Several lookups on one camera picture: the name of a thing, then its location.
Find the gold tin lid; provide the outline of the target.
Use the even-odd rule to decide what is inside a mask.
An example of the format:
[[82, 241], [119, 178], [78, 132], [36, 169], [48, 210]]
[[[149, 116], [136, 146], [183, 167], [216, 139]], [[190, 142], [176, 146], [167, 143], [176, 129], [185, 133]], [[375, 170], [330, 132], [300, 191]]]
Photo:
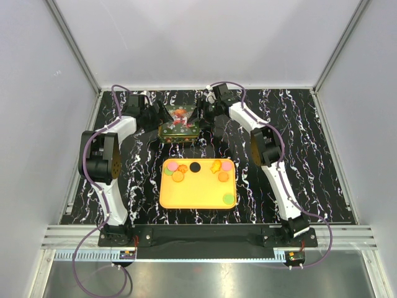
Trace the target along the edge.
[[198, 123], [187, 123], [188, 118], [191, 116], [195, 106], [166, 106], [169, 114], [173, 117], [173, 122], [165, 124], [185, 124], [185, 125], [196, 125], [199, 128]]

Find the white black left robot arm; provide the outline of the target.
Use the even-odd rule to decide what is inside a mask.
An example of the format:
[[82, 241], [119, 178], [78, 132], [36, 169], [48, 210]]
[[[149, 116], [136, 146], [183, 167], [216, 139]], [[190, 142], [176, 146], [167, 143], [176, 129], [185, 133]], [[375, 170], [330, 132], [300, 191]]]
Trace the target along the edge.
[[136, 240], [129, 224], [127, 208], [118, 187], [122, 162], [120, 145], [129, 136], [142, 130], [152, 132], [172, 121], [165, 105], [150, 99], [148, 93], [129, 93], [123, 106], [113, 94], [117, 116], [101, 129], [86, 130], [81, 135], [78, 161], [79, 174], [95, 190], [104, 219], [96, 228], [108, 241], [126, 246]]

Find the green christmas cookie tin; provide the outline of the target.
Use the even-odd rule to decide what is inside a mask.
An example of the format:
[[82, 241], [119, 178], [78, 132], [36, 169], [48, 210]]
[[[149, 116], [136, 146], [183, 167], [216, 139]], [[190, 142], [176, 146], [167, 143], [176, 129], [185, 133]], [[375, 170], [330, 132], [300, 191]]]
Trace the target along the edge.
[[160, 126], [158, 135], [163, 143], [193, 143], [199, 137], [196, 125], [164, 124]]

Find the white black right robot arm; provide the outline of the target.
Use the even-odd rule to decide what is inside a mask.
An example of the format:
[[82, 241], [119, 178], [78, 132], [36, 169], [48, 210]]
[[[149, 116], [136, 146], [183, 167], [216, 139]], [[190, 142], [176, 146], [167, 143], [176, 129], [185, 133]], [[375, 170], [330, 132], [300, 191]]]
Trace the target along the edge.
[[246, 90], [237, 84], [243, 95], [238, 99], [228, 88], [229, 81], [209, 84], [197, 100], [188, 123], [213, 124], [221, 115], [237, 122], [250, 134], [251, 155], [265, 173], [275, 195], [280, 214], [279, 234], [283, 242], [295, 246], [304, 238], [310, 225], [298, 205], [285, 169], [285, 144], [281, 133], [268, 121], [260, 118], [245, 103]]

